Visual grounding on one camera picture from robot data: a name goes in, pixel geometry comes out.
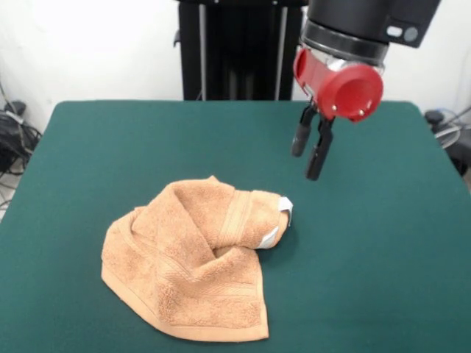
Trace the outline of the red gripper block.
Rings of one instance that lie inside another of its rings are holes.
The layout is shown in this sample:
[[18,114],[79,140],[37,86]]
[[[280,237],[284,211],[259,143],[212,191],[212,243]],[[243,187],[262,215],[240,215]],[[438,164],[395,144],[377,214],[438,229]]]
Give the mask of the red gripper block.
[[[383,96],[382,70],[302,48],[294,59],[293,71],[297,84],[325,117],[319,119],[319,139],[305,172],[307,179],[318,180],[333,141],[331,119],[339,116],[359,122],[371,115]],[[311,104],[302,111],[291,143],[292,156],[300,157],[305,151],[315,115],[316,107]]]

